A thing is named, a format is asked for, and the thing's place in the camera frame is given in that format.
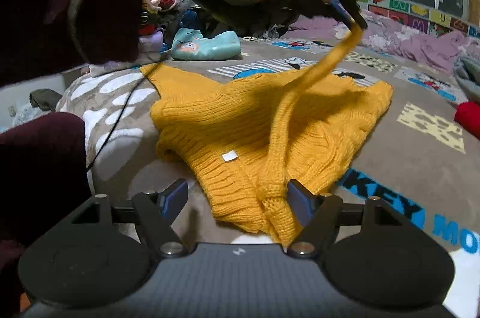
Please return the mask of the yellow knitted sweater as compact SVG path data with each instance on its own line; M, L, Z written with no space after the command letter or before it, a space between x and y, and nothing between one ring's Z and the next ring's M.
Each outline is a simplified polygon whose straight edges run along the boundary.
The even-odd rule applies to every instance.
M156 151L193 171L217 221L290 244L301 227L287 203L295 179L327 191L349 168L391 104L392 87L334 74L362 36L353 27L314 65L219 83L165 64L143 69Z

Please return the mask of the colourful alphabet foam border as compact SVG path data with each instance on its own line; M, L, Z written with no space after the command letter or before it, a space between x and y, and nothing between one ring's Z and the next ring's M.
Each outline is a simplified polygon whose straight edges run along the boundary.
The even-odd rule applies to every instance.
M479 38L479 26L466 22L450 13L405 0L357 0L363 10L387 17L402 25L430 35L443 35L450 31Z

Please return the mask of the red patterned clothing pile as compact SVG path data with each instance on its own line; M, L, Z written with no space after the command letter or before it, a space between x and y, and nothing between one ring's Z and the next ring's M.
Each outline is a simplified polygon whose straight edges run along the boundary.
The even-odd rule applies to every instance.
M179 0L142 0L139 35L152 35L160 27L162 16L175 10Z

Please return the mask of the light blue cartoon bag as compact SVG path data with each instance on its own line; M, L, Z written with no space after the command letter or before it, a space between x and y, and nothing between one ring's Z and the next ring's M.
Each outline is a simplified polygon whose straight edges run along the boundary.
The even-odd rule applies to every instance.
M241 44L234 31L206 38L199 30L181 28L174 37L170 54L177 61L224 61L239 56Z

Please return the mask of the dark maroon trouser knee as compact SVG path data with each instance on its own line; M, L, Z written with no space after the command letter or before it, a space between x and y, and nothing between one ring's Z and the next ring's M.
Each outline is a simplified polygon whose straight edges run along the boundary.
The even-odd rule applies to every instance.
M49 113L1 134L1 316L16 317L20 256L83 202L86 128L71 113Z

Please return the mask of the purple floral quilt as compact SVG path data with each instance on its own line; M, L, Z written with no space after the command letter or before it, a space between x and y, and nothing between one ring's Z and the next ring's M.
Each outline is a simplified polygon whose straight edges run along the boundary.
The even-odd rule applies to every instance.
M452 74L456 58L468 57L479 60L479 39L460 31L451 31L441 36L420 32L387 17L363 11L368 28L360 45L375 52L416 61L422 65ZM301 16L291 24L284 39L342 40L349 29L341 22L325 17L312 19Z

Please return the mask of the grey folded garment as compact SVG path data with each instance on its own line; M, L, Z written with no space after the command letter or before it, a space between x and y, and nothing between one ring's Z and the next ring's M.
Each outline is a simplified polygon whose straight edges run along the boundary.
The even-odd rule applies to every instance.
M453 64L453 75L467 99L480 104L480 63L477 58L459 56Z

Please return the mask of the red folded garment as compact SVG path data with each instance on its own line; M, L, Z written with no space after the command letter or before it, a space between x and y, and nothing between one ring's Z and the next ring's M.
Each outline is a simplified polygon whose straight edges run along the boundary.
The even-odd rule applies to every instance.
M475 138L480 139L480 105L468 101L458 105L454 120Z

